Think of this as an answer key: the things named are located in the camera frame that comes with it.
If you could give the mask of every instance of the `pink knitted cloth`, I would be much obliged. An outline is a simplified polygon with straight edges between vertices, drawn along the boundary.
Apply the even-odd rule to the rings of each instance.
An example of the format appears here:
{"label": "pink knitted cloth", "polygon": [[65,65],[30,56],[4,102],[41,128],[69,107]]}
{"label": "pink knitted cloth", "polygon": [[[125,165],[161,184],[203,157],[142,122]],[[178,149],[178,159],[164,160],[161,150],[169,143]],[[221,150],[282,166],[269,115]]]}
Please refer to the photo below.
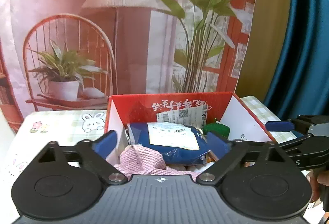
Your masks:
{"label": "pink knitted cloth", "polygon": [[120,154],[120,164],[115,168],[130,179],[132,174],[138,175],[191,175],[195,181],[200,174],[191,171],[178,171],[166,166],[162,155],[142,145],[130,145]]}

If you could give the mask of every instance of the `cardboard box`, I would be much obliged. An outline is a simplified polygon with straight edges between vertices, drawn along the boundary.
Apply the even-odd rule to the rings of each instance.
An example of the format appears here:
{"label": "cardboard box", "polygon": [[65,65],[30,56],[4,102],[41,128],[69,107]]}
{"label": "cardboard box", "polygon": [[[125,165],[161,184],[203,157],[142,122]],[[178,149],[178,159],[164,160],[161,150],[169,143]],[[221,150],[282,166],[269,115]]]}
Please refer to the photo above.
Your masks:
{"label": "cardboard box", "polygon": [[118,163],[118,156],[128,145],[127,124],[157,122],[158,113],[205,104],[208,105],[207,123],[213,123],[217,118],[221,124],[229,126],[230,140],[275,141],[264,124],[233,92],[113,95],[109,99],[105,129],[115,130],[117,141],[106,160],[112,165]]}

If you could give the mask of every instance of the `finger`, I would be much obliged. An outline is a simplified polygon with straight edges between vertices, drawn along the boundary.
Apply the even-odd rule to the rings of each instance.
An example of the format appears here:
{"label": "finger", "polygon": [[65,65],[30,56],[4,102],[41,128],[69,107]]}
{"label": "finger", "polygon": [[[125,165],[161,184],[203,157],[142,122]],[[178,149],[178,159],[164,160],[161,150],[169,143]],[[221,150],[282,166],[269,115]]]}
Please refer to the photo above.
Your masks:
{"label": "finger", "polygon": [[317,201],[320,197],[320,185],[317,182],[313,171],[307,174],[307,178],[309,178],[310,185],[312,187],[312,200]]}
{"label": "finger", "polygon": [[329,186],[329,171],[320,173],[317,177],[317,181],[322,185]]}

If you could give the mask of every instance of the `round black disc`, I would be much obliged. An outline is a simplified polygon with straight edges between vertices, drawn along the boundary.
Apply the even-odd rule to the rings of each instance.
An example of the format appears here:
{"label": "round black disc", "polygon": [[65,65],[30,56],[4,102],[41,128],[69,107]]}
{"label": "round black disc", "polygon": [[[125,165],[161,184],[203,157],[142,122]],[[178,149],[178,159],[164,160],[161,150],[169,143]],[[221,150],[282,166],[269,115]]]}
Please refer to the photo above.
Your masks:
{"label": "round black disc", "polygon": [[300,214],[312,194],[298,170],[281,162],[255,164],[229,173],[221,193],[236,211],[256,219],[280,220]]}
{"label": "round black disc", "polygon": [[35,219],[64,219],[78,215],[101,196],[93,173],[62,163],[40,163],[14,183],[12,199],[21,215]]}

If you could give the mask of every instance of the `blue curtain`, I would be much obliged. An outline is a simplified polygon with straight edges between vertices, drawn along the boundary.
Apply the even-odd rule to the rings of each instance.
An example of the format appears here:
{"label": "blue curtain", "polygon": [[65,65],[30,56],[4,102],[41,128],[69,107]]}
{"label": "blue curtain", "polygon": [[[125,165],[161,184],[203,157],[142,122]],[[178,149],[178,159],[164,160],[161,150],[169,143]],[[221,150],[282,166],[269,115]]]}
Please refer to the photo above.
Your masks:
{"label": "blue curtain", "polygon": [[286,37],[264,104],[282,120],[329,114],[329,0],[291,0]]}

